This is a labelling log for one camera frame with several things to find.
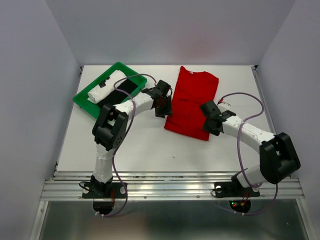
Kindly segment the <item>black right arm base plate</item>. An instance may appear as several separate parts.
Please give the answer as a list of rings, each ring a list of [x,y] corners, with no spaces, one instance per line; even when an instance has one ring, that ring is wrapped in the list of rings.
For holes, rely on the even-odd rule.
[[[259,191],[256,192],[251,187],[244,188],[239,183],[232,181],[215,182],[211,193],[216,198],[242,198],[260,196]]]

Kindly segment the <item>red t shirt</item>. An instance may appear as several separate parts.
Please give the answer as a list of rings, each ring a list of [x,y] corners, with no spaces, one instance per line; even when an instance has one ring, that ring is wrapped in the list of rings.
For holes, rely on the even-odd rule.
[[[210,134],[203,130],[206,118],[200,106],[215,98],[218,85],[219,78],[213,74],[207,71],[189,71],[181,66],[171,102],[172,114],[167,117],[164,128],[208,141]]]

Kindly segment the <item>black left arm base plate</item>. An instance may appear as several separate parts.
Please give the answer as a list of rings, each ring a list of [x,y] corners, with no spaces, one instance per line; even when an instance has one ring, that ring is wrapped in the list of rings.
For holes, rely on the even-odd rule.
[[[96,186],[91,182],[79,183],[83,199],[125,199],[127,194],[120,182],[107,183],[106,186]]]

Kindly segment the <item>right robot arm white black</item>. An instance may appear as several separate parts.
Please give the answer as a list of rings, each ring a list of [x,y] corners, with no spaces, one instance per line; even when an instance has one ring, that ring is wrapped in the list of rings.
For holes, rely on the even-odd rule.
[[[230,182],[231,192],[242,195],[248,187],[262,183],[278,184],[301,168],[301,162],[290,136],[284,132],[274,134],[246,123],[234,112],[215,110],[206,113],[203,129],[210,134],[225,134],[236,138],[241,171]],[[258,163],[245,169],[242,163],[240,143],[258,153]]]

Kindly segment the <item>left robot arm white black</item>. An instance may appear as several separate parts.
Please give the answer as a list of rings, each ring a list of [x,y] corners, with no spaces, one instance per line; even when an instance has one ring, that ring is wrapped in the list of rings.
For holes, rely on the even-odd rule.
[[[123,103],[106,104],[102,107],[92,129],[96,143],[96,162],[89,190],[100,197],[111,193],[115,153],[131,128],[134,117],[152,109],[155,110],[156,117],[170,116],[172,96],[149,88]]]

